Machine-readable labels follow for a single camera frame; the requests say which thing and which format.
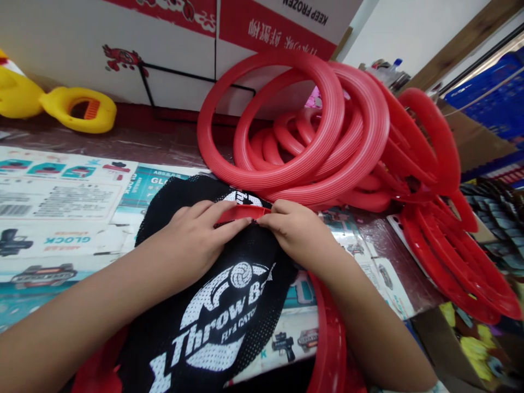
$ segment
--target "stack of red rings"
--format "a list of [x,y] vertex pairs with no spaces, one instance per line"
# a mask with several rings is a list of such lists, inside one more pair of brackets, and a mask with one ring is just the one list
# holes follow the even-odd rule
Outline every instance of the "stack of red rings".
[[[238,78],[274,65],[291,69],[246,107],[235,133],[236,166],[231,165],[213,143],[215,108]],[[284,114],[249,139],[260,107],[281,89],[308,79],[320,90],[322,110]],[[386,210],[392,200],[405,203],[408,244],[446,296],[485,323],[494,324],[501,315],[521,318],[515,294],[466,232],[476,232],[478,225],[459,190],[459,154],[445,118],[423,91],[409,88],[397,99],[371,74],[348,65],[299,51],[259,53],[211,89],[198,119],[198,143],[219,178],[271,202],[288,199],[314,210],[348,204],[372,212]],[[285,162],[279,147],[293,158]],[[460,219],[439,196],[453,202]]]

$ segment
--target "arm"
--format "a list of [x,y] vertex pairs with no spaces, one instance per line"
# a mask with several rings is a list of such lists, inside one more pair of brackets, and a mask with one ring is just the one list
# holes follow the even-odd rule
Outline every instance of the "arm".
[[251,220],[214,229],[235,202],[202,201],[0,335],[2,391],[55,392],[137,315],[188,288]]
[[272,213],[258,223],[270,228],[288,255],[328,287],[344,320],[348,345],[372,383],[396,391],[425,391],[437,384],[403,322],[314,212],[277,200]]

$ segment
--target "child's hand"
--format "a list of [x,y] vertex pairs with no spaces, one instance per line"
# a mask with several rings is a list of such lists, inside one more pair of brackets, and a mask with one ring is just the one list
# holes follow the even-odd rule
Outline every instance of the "child's hand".
[[257,222],[271,229],[284,251],[307,270],[319,275],[331,257],[346,255],[329,228],[307,207],[279,199],[271,212]]
[[160,277],[156,280],[165,282],[171,291],[165,297],[198,281],[215,263],[224,245],[250,224],[251,219],[239,219],[217,229],[213,227],[225,211],[236,205],[234,201],[204,200],[183,207],[168,225],[135,250],[142,249],[149,260],[160,261],[155,269]]

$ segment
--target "chinese characters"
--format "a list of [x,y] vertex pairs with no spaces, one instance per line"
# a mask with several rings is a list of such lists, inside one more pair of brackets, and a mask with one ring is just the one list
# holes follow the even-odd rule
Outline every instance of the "chinese characters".
[[[251,19],[251,22],[249,22],[248,34],[274,47],[279,46],[282,37],[281,31],[255,19]],[[317,49],[310,47],[308,44],[301,44],[299,41],[295,41],[290,35],[286,36],[283,47],[285,49],[302,50],[312,55],[317,54]]]

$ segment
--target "white logo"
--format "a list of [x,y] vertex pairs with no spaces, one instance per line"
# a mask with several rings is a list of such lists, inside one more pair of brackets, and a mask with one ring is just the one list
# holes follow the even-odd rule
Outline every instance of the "white logo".
[[[263,265],[239,262],[235,266],[227,268],[200,288],[189,302],[182,316],[181,333],[172,342],[174,347],[171,367],[178,364],[184,342],[186,342],[184,358],[188,365],[216,372],[231,367],[239,352],[245,333],[233,342],[227,343],[226,341],[238,329],[246,326],[255,314],[257,307],[253,307],[253,304],[260,298],[266,282],[272,280],[271,273],[274,267],[275,264],[273,263],[268,273],[268,268]],[[268,273],[267,278],[262,282],[258,281],[258,278],[265,273]],[[220,298],[228,288],[238,290],[247,288],[249,285],[251,286],[248,294],[246,293],[229,307],[223,307],[224,312],[217,318],[208,321],[206,324],[199,324],[201,311],[203,309],[213,311],[219,307]],[[244,311],[245,306],[249,307],[250,310]],[[220,337],[219,342],[210,342],[212,333],[215,337]],[[149,363],[154,373],[154,382],[150,393],[164,393],[171,387],[171,372],[165,375],[166,360],[167,352],[164,352]]]
[[237,201],[240,205],[255,205],[255,206],[262,206],[262,202],[260,199],[258,199],[255,196],[245,194],[241,191],[233,191],[228,196],[226,196],[223,200],[230,200],[230,201]]

